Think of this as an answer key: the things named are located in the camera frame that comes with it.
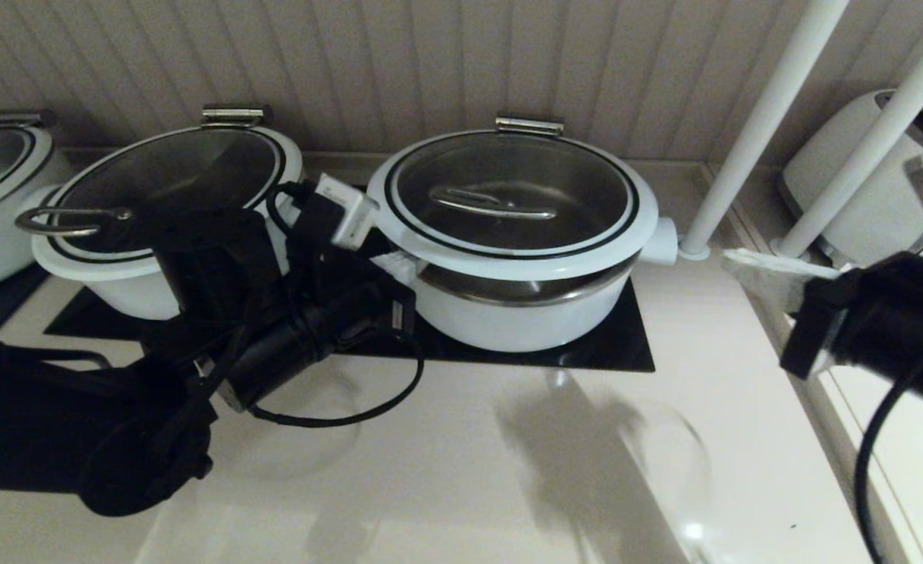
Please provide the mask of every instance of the beadboard wall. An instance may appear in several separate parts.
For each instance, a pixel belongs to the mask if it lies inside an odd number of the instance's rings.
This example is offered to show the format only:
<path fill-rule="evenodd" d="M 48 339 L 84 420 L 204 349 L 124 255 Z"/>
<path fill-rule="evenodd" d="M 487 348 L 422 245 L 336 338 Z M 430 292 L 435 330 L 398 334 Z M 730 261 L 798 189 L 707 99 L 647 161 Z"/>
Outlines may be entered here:
<path fill-rule="evenodd" d="M 65 146 L 260 100 L 305 150 L 391 151 L 561 115 L 622 157 L 721 161 L 805 0 L 7 0 L 0 107 L 51 107 Z M 858 0 L 766 151 L 783 164 L 842 104 L 897 85 L 923 0 Z"/>

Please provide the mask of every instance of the toaster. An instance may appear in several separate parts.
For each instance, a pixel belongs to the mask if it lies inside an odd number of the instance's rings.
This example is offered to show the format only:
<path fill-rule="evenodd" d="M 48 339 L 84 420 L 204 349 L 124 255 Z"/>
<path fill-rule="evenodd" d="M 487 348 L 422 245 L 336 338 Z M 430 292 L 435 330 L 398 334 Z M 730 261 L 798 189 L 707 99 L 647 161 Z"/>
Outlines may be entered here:
<path fill-rule="evenodd" d="M 854 99 L 835 114 L 785 165 L 778 190 L 797 217 L 848 160 L 894 90 Z M 903 163 L 923 151 L 923 111 L 817 239 L 838 268 L 867 266 L 899 251 L 923 251 L 923 206 Z"/>

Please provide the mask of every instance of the pot handle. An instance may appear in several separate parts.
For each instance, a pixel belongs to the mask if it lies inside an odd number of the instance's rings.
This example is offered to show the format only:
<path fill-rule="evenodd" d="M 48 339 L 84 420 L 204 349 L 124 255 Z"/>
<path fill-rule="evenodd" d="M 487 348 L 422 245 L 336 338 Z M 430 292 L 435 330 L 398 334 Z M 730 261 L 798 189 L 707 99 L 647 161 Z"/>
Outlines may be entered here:
<path fill-rule="evenodd" d="M 556 211 L 552 208 L 522 208 L 488 193 L 473 192 L 464 188 L 434 186 L 427 193 L 427 197 L 441 206 L 494 218 L 541 221 L 556 217 Z"/>
<path fill-rule="evenodd" d="M 40 215 L 105 215 L 114 220 L 124 221 L 133 217 L 131 208 L 108 208 L 108 210 L 79 210 L 79 208 L 31 208 L 16 218 L 16 227 L 33 235 L 47 237 L 88 237 L 100 232 L 99 225 L 76 225 L 61 227 L 60 225 L 47 225 L 35 221 Z"/>
<path fill-rule="evenodd" d="M 677 261 L 677 226 L 670 218 L 659 218 L 650 240 L 643 245 L 639 260 L 671 265 Z"/>

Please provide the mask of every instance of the cooking pot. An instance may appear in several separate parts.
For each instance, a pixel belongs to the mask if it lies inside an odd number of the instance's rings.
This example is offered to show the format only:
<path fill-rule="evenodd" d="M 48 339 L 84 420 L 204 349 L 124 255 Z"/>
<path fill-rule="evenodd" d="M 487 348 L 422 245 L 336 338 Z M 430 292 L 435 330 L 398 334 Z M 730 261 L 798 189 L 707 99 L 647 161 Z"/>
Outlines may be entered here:
<path fill-rule="evenodd" d="M 377 226 L 421 261 L 416 311 L 444 334 L 550 349 L 604 320 L 637 260 L 674 262 L 676 228 L 644 179 L 561 135 L 554 121 L 499 117 L 409 146 L 372 176 Z"/>
<path fill-rule="evenodd" d="M 276 183 L 298 181 L 301 151 L 261 126 L 269 107 L 205 107 L 205 122 L 144 139 L 86 168 L 20 216 L 32 232 L 43 268 L 82 282 L 122 313 L 143 319 L 179 314 L 151 250 L 132 225 L 151 217 L 213 208 L 254 208 L 267 214 Z M 293 221 L 290 197 L 278 211 Z M 284 236 L 267 222 L 281 271 L 288 271 Z"/>
<path fill-rule="evenodd" d="M 33 263 L 29 236 L 13 225 L 27 197 L 71 176 L 67 159 L 41 128 L 54 121 L 47 110 L 0 111 L 0 281 Z"/>

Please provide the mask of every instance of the white pot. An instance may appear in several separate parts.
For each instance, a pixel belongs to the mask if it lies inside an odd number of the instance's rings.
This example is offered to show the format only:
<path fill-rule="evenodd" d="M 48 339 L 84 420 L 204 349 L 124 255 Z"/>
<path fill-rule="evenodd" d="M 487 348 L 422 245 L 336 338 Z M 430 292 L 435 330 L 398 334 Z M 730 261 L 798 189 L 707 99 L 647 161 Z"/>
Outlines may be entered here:
<path fill-rule="evenodd" d="M 88 179 L 93 172 L 100 171 L 104 165 L 122 157 L 129 151 L 145 146 L 147 143 L 156 142 L 158 139 L 168 138 L 184 132 L 197 132 L 200 128 L 186 128 L 179 131 L 165 133 L 163 136 L 142 140 L 125 149 L 111 154 L 95 163 L 92 167 L 76 175 L 63 188 L 57 190 L 45 202 L 45 207 L 61 206 L 63 198 L 75 186 Z M 276 171 L 268 185 L 262 186 L 256 197 L 250 200 L 253 210 L 268 217 L 265 193 L 276 183 L 296 182 L 302 178 L 302 158 L 298 147 L 279 132 L 268 128 L 248 128 L 244 132 L 256 133 L 272 143 L 276 151 Z M 277 202 L 278 211 L 289 222 L 297 218 L 298 210 L 293 207 L 290 197 L 283 196 Z M 287 255 L 284 246 L 284 235 L 274 222 L 267 221 L 267 231 L 273 243 L 274 252 L 282 274 L 288 271 Z M 150 249 L 135 250 L 121 253 L 104 253 L 83 250 L 76 247 L 68 240 L 58 237 L 33 235 L 33 256 L 43 268 L 50 273 L 82 282 L 86 287 L 100 296 L 107 304 L 117 311 L 131 317 L 142 319 L 165 320 L 179 315 L 179 303 L 172 295 L 165 276 L 158 267 L 157 259 L 151 254 Z"/>
<path fill-rule="evenodd" d="M 587 171 L 586 182 L 561 178 L 567 161 Z M 552 168 L 559 168 L 556 176 Z M 572 342 L 611 312 L 636 258 L 673 264 L 677 256 L 676 228 L 658 217 L 645 179 L 597 147 L 558 136 L 501 129 L 427 139 L 386 161 L 367 192 L 382 210 L 377 225 L 391 242 L 459 281 L 447 288 L 416 277 L 416 311 L 447 336 L 480 349 L 524 353 Z M 579 208 L 563 207 L 570 195 L 579 197 Z M 564 214 L 576 221 L 559 221 Z M 602 221 L 577 227 L 590 214 Z M 548 229 L 559 235 L 541 231 Z M 513 240 L 518 243 L 509 246 Z M 466 277 L 573 283 L 620 268 L 618 276 L 605 276 L 600 287 L 585 287 L 573 299 L 511 301 L 497 299 L 493 285 L 480 280 L 469 279 L 483 287 L 474 292 L 458 286 Z"/>
<path fill-rule="evenodd" d="M 25 140 L 13 165 L 0 178 L 0 281 L 33 263 L 31 237 L 17 229 L 13 220 L 27 199 L 40 186 L 64 182 L 71 176 L 71 165 L 64 154 L 54 149 L 50 135 L 39 128 L 0 128 Z"/>

